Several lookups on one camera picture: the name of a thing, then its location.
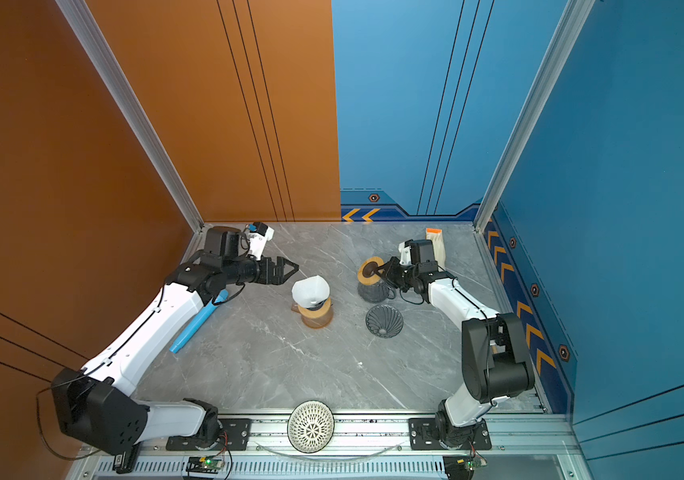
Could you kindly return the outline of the white paper coffee filter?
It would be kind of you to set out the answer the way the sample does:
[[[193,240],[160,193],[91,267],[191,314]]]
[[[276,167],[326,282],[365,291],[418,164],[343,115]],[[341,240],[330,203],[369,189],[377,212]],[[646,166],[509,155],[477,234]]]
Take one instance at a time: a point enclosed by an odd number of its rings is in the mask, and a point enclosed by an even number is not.
[[[330,286],[316,275],[297,281],[292,287],[293,301],[301,308],[317,310],[330,298]]]

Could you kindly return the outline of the grey glass mug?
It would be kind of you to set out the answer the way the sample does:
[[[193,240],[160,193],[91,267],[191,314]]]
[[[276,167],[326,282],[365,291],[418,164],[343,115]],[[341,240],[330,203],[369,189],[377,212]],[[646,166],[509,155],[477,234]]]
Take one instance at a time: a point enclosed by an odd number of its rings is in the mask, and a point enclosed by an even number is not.
[[[395,290],[382,280],[371,285],[359,283],[357,291],[363,300],[372,304],[382,303],[396,297]]]

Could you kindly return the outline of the wooden dripper ring holder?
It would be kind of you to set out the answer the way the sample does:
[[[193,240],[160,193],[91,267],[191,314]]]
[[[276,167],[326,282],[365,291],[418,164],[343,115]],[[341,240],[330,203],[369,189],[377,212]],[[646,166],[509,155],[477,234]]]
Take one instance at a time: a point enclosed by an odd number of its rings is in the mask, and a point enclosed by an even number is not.
[[[298,307],[299,313],[306,319],[318,320],[333,317],[332,299],[328,298],[313,308]]]

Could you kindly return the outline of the grey glass dripper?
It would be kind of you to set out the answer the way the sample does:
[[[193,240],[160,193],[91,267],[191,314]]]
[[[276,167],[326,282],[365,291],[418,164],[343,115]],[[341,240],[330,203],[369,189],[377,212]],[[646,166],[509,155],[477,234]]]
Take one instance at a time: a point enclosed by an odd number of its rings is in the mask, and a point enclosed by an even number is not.
[[[376,305],[365,317],[369,332],[379,338],[393,338],[399,335],[404,327],[402,313],[391,305]]]

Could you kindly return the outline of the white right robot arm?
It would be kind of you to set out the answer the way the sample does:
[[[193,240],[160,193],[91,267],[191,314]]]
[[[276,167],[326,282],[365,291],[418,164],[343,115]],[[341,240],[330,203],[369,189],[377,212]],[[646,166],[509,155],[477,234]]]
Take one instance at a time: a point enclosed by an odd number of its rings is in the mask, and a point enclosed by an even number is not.
[[[439,441],[449,449],[472,442],[496,406],[535,387],[536,369],[522,320],[486,306],[439,265],[430,240],[407,240],[399,255],[369,272],[399,293],[412,291],[460,330],[462,384],[440,402]]]

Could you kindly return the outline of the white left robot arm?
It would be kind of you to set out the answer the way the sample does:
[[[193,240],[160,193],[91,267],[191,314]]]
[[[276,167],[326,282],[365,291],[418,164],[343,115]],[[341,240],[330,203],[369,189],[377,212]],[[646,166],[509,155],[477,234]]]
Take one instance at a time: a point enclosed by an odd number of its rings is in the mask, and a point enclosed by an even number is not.
[[[221,435],[215,406],[186,398],[138,402],[132,395],[154,359],[185,326],[222,305],[228,286],[282,285],[296,263],[263,251],[274,236],[263,222],[242,230],[215,226],[203,248],[166,277],[148,307],[80,370],[64,368],[50,391],[60,431],[110,455],[152,439],[182,437],[194,447],[216,444]]]

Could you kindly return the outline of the cream coffee filter pack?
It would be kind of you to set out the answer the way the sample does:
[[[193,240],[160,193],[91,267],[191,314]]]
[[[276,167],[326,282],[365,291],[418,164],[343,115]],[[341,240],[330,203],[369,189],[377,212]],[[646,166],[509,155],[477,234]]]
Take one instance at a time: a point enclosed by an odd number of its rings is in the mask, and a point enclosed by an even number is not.
[[[438,265],[442,268],[446,268],[446,248],[444,242],[443,230],[438,228],[427,228],[426,229],[426,239],[430,240],[433,244],[434,257]]]

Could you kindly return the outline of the white woven basket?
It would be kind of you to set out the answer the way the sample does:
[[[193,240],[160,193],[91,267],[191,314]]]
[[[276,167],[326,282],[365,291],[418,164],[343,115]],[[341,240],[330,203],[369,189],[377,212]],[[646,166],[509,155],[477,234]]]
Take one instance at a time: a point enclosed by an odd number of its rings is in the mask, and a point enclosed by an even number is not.
[[[335,418],[325,403],[310,400],[298,405],[287,422],[287,434],[291,445],[304,454],[323,450],[335,431]]]

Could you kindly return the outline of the right green circuit board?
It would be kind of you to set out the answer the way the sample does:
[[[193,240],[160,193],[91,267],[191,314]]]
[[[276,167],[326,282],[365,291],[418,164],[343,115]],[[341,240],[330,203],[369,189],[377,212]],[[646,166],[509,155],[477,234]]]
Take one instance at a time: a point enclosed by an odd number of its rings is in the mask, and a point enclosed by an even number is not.
[[[457,456],[445,456],[443,463],[448,480],[472,480],[479,469],[488,465],[488,462],[481,458]]]

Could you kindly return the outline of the green circuit board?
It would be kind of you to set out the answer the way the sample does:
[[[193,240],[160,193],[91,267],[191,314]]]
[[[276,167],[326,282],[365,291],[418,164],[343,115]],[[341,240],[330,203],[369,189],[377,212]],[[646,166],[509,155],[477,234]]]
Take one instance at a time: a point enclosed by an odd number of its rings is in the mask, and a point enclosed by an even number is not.
[[[187,476],[216,476],[219,475],[226,466],[226,462],[213,456],[190,456],[188,458],[185,473]]]
[[[443,463],[448,480],[472,480],[479,469],[488,465],[488,462],[481,458],[457,456],[445,456]]]

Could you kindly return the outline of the black handheld device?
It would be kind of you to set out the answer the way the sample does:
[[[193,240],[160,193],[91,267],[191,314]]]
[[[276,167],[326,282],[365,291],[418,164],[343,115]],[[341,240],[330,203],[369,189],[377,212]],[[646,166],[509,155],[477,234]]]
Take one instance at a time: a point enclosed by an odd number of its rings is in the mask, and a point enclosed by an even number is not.
[[[141,444],[136,443],[128,450],[113,457],[113,471],[116,474],[128,474],[134,471],[137,464]]]

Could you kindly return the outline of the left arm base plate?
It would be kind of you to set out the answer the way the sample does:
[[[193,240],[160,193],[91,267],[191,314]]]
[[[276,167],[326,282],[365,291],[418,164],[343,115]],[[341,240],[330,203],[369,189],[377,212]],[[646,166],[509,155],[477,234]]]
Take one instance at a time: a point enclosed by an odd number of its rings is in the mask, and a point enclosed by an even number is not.
[[[167,439],[167,451],[214,451],[226,447],[229,451],[245,451],[251,433],[252,420],[249,418],[219,418],[216,423],[215,436],[183,437],[173,436]]]

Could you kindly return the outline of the aluminium mounting rail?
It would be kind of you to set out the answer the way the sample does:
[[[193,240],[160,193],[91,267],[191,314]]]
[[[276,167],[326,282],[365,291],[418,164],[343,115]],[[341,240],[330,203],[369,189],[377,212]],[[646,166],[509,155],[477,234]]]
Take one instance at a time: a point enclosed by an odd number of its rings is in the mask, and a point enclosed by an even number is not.
[[[588,479],[572,429],[561,415],[489,414],[470,439],[449,448],[435,420],[416,412],[340,411],[299,423],[286,411],[223,418],[225,447],[197,451],[150,440],[133,469],[94,454],[71,479]]]

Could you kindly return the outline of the aluminium corner post right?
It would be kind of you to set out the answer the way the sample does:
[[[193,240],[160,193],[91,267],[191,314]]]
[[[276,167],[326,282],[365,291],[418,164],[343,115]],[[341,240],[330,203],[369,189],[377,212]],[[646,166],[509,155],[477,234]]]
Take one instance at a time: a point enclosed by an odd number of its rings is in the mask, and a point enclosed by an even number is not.
[[[476,233],[491,220],[594,5],[595,0],[566,3],[473,222]]]

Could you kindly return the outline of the aluminium corner post left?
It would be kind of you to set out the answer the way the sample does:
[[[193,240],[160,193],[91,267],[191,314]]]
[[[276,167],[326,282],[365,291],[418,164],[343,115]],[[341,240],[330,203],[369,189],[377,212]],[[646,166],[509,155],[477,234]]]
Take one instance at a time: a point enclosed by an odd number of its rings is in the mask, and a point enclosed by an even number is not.
[[[203,217],[87,3],[57,0],[56,4],[187,224],[193,232],[201,231]]]

